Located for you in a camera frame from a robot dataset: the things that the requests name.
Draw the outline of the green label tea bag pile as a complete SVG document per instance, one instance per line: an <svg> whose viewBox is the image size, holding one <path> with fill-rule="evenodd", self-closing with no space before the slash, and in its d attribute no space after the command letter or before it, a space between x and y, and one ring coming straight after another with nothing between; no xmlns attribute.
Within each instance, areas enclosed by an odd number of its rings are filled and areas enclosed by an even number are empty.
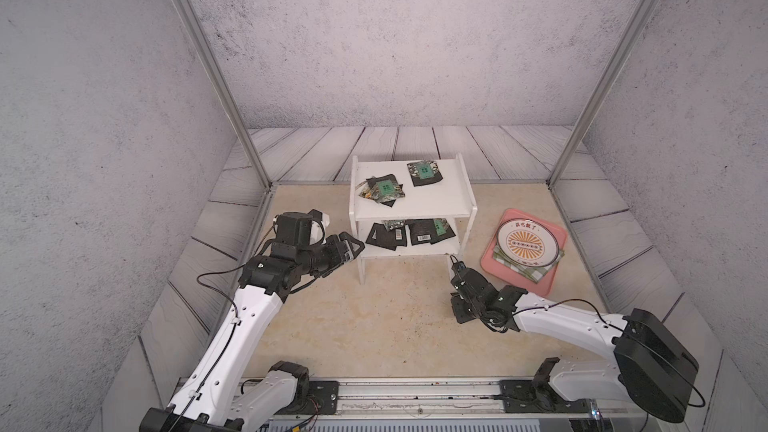
<svg viewBox="0 0 768 432"><path fill-rule="evenodd" d="M387 207L393 207L398 199L405 197L403 187L394 174L367 178L356 186L356 193Z"/></svg>

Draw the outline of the jasmine tea bag floral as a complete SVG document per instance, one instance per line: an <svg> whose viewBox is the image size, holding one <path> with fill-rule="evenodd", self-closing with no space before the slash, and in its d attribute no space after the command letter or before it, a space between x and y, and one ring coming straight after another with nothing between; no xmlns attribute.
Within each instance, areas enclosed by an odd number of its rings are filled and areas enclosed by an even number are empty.
<svg viewBox="0 0 768 432"><path fill-rule="evenodd" d="M421 160L406 164L412 185L414 187L428 186L443 180L442 173L436 161Z"/></svg>

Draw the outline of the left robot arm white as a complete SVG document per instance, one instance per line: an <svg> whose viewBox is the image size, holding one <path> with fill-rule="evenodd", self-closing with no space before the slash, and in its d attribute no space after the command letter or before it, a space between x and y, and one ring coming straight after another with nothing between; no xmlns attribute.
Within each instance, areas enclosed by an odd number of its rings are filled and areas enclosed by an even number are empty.
<svg viewBox="0 0 768 432"><path fill-rule="evenodd" d="M184 386L164 408L149 409L142 431L258 431L285 409L311 405L309 372L279 361L249 391L240 381L266 329L287 299L354 261L364 242L330 234L315 209L277 215L254 255L237 267L238 285L218 332Z"/></svg>

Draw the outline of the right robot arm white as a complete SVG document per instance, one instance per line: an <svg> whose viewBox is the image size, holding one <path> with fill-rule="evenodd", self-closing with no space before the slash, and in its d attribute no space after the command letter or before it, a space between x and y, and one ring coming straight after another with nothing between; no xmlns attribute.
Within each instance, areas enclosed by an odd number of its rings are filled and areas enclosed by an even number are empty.
<svg viewBox="0 0 768 432"><path fill-rule="evenodd" d="M706 400L695 387L699 363L651 312L602 314L585 299L559 302L507 285L496 289L456 257L451 265L451 307L460 324L477 320L495 333L549 336L600 356L600 361L545 360L540 386L558 399L632 402L648 415L681 423Z"/></svg>

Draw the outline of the black tea bag left lower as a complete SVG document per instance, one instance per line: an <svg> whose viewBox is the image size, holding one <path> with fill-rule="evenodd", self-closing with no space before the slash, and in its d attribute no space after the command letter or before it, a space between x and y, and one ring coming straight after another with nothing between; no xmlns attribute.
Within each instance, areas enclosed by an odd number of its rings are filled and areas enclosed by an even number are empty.
<svg viewBox="0 0 768 432"><path fill-rule="evenodd" d="M388 229L383 223L374 223L365 240L367 245L395 251L408 245L404 227Z"/></svg>

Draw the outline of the black tea bag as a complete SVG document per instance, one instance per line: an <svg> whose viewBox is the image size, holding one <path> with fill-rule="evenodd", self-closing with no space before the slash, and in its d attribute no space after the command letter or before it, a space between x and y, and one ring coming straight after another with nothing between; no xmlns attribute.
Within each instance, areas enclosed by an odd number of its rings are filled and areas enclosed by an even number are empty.
<svg viewBox="0 0 768 432"><path fill-rule="evenodd" d="M432 244L436 244L456 236L455 231L446 218L434 218L434 235L431 240Z"/></svg>
<svg viewBox="0 0 768 432"><path fill-rule="evenodd" d="M367 245L395 251L408 245L404 227L388 229L383 223L374 223L365 240Z"/></svg>

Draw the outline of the black tea bag right lower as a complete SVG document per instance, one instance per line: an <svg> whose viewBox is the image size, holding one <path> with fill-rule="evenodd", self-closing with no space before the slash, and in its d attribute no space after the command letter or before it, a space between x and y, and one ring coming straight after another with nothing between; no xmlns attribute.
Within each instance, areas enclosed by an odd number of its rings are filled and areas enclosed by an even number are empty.
<svg viewBox="0 0 768 432"><path fill-rule="evenodd" d="M446 218L434 218L434 235L431 240L432 244L436 244L456 236L455 231Z"/></svg>

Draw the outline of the black tea bag text back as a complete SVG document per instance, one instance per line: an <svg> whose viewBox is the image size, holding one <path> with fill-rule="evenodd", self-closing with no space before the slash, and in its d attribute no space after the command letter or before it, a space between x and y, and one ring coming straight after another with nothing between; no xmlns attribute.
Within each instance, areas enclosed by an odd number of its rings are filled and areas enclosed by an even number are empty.
<svg viewBox="0 0 768 432"><path fill-rule="evenodd" d="M433 219L415 219L406 223L412 246L434 244L437 240L437 229Z"/></svg>

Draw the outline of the white two-tier shelf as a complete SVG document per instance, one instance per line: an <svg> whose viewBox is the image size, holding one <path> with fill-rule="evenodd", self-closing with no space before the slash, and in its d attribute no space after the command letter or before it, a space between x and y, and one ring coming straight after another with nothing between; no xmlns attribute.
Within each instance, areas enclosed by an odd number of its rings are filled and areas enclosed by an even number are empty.
<svg viewBox="0 0 768 432"><path fill-rule="evenodd" d="M405 161L361 162L354 155L351 162L349 220L355 237L365 240L372 226L385 220L445 218L454 237L435 244L399 246L390 251L366 246L358 262L361 283L366 280L366 265L376 258L452 256L462 259L478 212L467 167L461 154L453 159L439 159L436 164L443 176L439 183L415 187L409 179ZM371 177L394 175L403 185L405 196L387 207L360 196L362 184Z"/></svg>

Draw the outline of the round printed plate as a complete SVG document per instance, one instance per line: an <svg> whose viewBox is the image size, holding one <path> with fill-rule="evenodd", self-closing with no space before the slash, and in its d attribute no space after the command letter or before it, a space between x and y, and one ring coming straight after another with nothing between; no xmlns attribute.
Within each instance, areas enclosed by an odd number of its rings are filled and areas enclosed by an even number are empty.
<svg viewBox="0 0 768 432"><path fill-rule="evenodd" d="M526 266L552 264L560 251L555 235L531 219L512 219L496 233L497 245L515 262Z"/></svg>

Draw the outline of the green checked cloth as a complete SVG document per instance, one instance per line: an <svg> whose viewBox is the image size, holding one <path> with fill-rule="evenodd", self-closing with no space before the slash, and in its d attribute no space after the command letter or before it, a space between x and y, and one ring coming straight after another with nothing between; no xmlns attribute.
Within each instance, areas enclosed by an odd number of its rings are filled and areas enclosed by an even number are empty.
<svg viewBox="0 0 768 432"><path fill-rule="evenodd" d="M513 261L511 258L509 258L504 252L501 251L500 247L496 245L493 248L492 257L493 259L505 266L506 268L518 273L519 275L522 275L523 277L527 278L528 280L538 283L540 280L542 280L551 270L555 269L557 265L559 264L560 260L564 257L565 252L563 250L560 250L558 252L558 255L555 259L555 261L552 264L546 265L546 266L526 266L519 262Z"/></svg>

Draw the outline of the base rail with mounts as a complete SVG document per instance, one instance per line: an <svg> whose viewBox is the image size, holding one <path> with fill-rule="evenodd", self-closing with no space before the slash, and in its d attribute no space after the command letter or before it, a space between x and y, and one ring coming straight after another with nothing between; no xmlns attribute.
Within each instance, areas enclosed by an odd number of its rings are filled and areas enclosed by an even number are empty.
<svg viewBox="0 0 768 432"><path fill-rule="evenodd" d="M523 379L338 378L336 411L281 415L263 431L687 431L628 403L588 399L582 408L538 409Z"/></svg>

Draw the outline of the aluminium frame post left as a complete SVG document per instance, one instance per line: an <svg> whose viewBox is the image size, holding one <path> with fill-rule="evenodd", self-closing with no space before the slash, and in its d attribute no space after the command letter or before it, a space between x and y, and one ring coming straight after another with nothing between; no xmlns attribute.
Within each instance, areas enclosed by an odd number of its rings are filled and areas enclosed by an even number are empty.
<svg viewBox="0 0 768 432"><path fill-rule="evenodd" d="M259 183L270 189L272 181L266 172L258 152L253 144L251 136L245 126L244 120L234 96L226 82L221 67L215 57L209 41L205 35L200 20L194 10L191 0L171 0L186 33L196 50L197 56L204 71L211 82L228 121L243 147L245 157L249 165L254 169Z"/></svg>

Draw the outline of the aluminium frame post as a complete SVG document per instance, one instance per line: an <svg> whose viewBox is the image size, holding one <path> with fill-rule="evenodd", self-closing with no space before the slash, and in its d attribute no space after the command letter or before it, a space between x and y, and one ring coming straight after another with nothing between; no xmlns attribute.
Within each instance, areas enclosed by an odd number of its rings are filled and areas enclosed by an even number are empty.
<svg viewBox="0 0 768 432"><path fill-rule="evenodd" d="M254 169L259 183L270 189L272 181L266 172L258 152L253 144L251 136L245 126L244 120L234 96L226 82L221 67L215 57L209 41L205 35L200 20L194 10L191 0L171 0L186 33L196 50L197 56L204 71L211 82L228 121L243 147L245 157L249 165Z"/></svg>
<svg viewBox="0 0 768 432"><path fill-rule="evenodd" d="M553 191L557 182L563 178L579 144L586 136L605 99L608 97L612 86L618 79L659 1L660 0L638 1L602 74L600 75L600 78L571 129L571 133L564 145L560 157L546 181L550 191Z"/></svg>

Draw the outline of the aluminium frame post right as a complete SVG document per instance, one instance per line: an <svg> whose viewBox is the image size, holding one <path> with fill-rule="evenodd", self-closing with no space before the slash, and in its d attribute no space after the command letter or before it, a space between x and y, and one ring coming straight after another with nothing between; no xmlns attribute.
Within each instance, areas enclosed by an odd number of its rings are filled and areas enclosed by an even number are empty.
<svg viewBox="0 0 768 432"><path fill-rule="evenodd" d="M612 86L618 79L659 1L660 0L638 1L602 74L600 75L600 78L571 129L571 133L564 145L560 157L546 181L550 191L553 191L557 182L563 178L579 144L586 136L605 99L608 97Z"/></svg>

